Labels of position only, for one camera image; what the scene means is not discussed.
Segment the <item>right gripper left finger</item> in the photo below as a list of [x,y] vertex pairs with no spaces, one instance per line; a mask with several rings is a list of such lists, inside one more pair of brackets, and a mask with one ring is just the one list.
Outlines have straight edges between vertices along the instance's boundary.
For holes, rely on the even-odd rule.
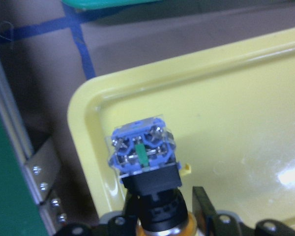
[[122,210],[111,211],[100,217],[100,235],[137,236],[138,220],[138,198],[127,192]]

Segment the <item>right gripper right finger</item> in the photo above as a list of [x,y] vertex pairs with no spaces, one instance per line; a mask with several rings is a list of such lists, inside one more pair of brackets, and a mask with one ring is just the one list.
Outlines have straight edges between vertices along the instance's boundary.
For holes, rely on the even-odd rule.
[[192,188],[192,212],[206,236],[295,236],[294,229],[274,219],[261,220],[251,228],[233,212],[216,211],[201,186]]

